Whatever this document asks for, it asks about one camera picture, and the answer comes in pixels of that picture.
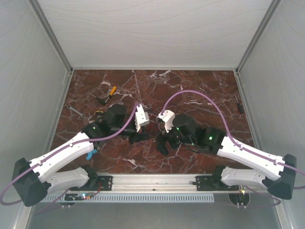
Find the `blue plastic clamp tool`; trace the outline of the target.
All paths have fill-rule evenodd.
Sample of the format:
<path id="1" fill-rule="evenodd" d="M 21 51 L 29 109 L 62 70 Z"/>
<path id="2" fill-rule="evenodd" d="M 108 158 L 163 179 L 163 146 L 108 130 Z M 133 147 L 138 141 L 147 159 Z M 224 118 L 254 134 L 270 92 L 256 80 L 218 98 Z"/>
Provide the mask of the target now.
<path id="1" fill-rule="evenodd" d="M 91 160 L 91 158 L 93 157 L 93 155 L 96 154 L 96 153 L 98 153 L 98 152 L 99 152 L 98 149 L 94 149 L 94 150 L 88 152 L 88 153 L 87 153 L 87 156 L 86 156 L 86 159 L 87 159 L 87 160 Z"/>

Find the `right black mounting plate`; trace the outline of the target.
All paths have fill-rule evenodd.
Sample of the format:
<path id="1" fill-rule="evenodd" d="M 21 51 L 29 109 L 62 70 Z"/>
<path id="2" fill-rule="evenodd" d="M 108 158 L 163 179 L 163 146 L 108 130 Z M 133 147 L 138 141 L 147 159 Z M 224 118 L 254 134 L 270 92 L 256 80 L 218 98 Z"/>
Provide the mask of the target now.
<path id="1" fill-rule="evenodd" d="M 196 186 L 197 191 L 238 191 L 239 186 L 228 186 L 212 176 L 196 176 L 195 181 L 191 182 Z"/>

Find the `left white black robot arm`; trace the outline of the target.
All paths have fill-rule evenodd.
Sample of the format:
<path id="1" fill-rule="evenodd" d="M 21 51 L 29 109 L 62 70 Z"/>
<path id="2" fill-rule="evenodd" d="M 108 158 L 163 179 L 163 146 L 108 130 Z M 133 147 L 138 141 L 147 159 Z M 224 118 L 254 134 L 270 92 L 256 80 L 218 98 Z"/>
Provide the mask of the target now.
<path id="1" fill-rule="evenodd" d="M 116 136 L 128 137 L 130 144 L 147 140 L 144 127 L 149 122 L 141 104 L 134 106 L 131 115 L 127 115 L 125 106 L 114 104 L 65 144 L 30 161 L 19 159 L 14 165 L 12 181 L 21 201 L 32 207 L 52 192 L 71 187 L 96 188 L 98 176 L 90 166 L 68 172 L 60 169 L 82 155 L 99 152 L 106 141 Z"/>

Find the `black mounting plate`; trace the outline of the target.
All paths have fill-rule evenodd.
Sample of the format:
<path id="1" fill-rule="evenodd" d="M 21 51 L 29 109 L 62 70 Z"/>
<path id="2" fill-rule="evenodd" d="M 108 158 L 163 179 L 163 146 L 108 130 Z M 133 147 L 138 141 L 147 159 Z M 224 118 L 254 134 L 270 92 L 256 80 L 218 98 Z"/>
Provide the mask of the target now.
<path id="1" fill-rule="evenodd" d="M 238 191 L 239 186 L 228 186 L 212 176 L 196 176 L 195 181 L 191 182 L 196 186 L 197 191 Z"/>
<path id="2" fill-rule="evenodd" d="M 90 178 L 88 182 L 81 187 L 71 187 L 70 191 L 111 191 L 113 176 L 98 175 L 96 178 Z"/>

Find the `black yellow phillips screwdriver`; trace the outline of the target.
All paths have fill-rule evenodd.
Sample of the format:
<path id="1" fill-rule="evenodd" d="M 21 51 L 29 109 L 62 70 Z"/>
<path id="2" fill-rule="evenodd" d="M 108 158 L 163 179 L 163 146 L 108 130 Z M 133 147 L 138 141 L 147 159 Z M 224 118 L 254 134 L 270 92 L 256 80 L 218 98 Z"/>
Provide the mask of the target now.
<path id="1" fill-rule="evenodd" d="M 94 114 L 95 114 L 95 115 L 102 116 L 102 115 L 103 115 L 103 113 L 104 113 L 103 111 L 95 111 L 95 113 L 94 113 Z"/>

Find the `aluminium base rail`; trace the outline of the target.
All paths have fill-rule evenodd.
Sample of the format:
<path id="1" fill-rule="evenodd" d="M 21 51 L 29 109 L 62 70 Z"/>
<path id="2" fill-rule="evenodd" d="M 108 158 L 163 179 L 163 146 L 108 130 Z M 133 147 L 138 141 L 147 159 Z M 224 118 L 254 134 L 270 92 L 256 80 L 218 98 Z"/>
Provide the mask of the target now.
<path id="1" fill-rule="evenodd" d="M 84 186 L 90 178 L 98 175 L 113 176 L 112 190 L 114 191 L 178 191 L 196 190 L 196 186 L 191 182 L 200 175 L 172 175 L 172 174 L 96 174 L 86 172 L 82 168 L 67 172 L 59 172 L 45 176 L 39 176 L 41 182 L 46 182 L 50 186 L 49 193 L 64 190 L 71 187 Z M 281 180 L 283 175 L 276 179 L 269 178 L 264 173 L 251 169 L 230 169 L 226 168 L 221 174 L 201 175 L 212 176 L 219 179 L 225 185 L 241 187 L 254 187 L 266 190 L 273 184 Z"/>

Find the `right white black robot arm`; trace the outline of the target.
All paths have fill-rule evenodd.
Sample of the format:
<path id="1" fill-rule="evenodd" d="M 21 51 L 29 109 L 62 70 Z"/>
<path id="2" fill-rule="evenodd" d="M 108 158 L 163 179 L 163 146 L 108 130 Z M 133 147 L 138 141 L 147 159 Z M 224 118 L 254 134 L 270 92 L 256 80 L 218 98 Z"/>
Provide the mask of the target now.
<path id="1" fill-rule="evenodd" d="M 163 155 L 169 154 L 167 144 L 172 149 L 184 145 L 192 152 L 225 157 L 248 167 L 217 167 L 211 177 L 213 188 L 220 190 L 225 186 L 252 186 L 265 189 L 280 199 L 292 198 L 296 176 L 295 156 L 277 156 L 261 151 L 230 138 L 220 129 L 202 128 L 185 114 L 166 110 L 158 114 L 158 119 L 164 123 L 164 129 L 156 139 L 157 150 Z"/>

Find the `silver ratchet wrench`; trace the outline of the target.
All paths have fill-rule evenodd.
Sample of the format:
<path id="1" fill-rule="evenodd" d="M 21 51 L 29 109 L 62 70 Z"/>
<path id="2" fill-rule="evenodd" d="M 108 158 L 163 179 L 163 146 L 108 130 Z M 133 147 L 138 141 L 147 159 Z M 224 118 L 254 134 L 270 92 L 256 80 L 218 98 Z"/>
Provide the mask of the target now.
<path id="1" fill-rule="evenodd" d="M 73 112 L 77 113 L 81 117 L 83 117 L 83 118 L 85 117 L 85 115 L 83 113 L 79 112 L 78 110 L 76 110 L 75 108 L 71 107 L 70 105 L 68 105 L 67 108 L 72 110 Z"/>

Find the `black screwdriver at right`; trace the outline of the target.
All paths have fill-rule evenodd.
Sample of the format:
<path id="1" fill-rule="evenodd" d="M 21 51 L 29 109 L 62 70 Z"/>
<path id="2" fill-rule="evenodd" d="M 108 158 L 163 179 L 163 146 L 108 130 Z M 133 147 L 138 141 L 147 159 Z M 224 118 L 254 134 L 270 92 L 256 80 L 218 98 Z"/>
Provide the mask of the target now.
<path id="1" fill-rule="evenodd" d="M 244 109 L 243 109 L 243 106 L 241 105 L 241 103 L 239 102 L 238 98 L 236 95 L 234 95 L 235 99 L 236 99 L 236 104 L 237 104 L 237 108 L 238 108 L 238 111 L 243 114 L 244 113 Z"/>

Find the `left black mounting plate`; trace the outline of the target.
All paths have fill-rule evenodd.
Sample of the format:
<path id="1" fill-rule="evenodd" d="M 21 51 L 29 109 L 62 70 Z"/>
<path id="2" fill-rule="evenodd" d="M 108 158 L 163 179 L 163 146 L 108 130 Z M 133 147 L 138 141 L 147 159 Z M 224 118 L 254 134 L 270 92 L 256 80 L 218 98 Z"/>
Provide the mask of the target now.
<path id="1" fill-rule="evenodd" d="M 88 182 L 81 187 L 71 187 L 70 191 L 111 191 L 113 176 L 98 175 L 96 178 L 90 178 Z"/>

